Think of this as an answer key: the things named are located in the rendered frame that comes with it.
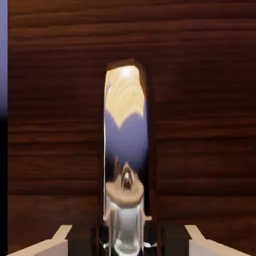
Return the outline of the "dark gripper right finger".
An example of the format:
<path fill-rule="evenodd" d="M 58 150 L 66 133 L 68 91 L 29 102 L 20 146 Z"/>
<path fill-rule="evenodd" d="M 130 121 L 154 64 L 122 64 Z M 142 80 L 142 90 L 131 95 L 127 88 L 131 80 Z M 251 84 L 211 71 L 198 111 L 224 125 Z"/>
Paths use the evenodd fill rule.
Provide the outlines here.
<path fill-rule="evenodd" d="M 157 256 L 251 256 L 207 239 L 196 225 L 163 225 Z"/>

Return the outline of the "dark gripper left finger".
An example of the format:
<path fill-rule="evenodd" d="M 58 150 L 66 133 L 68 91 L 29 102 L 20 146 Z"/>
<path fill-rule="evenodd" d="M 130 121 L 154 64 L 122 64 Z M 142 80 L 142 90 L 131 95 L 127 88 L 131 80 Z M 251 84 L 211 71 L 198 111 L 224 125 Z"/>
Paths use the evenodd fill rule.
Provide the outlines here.
<path fill-rule="evenodd" d="M 82 225 L 61 225 L 52 238 L 6 256 L 99 256 L 97 231 Z"/>

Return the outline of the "curved shiny metal handle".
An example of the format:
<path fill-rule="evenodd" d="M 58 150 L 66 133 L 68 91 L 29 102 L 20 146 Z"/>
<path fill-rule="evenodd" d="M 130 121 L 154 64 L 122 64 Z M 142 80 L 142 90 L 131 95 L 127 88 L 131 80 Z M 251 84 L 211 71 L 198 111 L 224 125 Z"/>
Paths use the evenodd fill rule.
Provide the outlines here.
<path fill-rule="evenodd" d="M 146 256 L 156 251 L 148 125 L 143 66 L 132 58 L 110 62 L 102 107 L 100 256 Z"/>

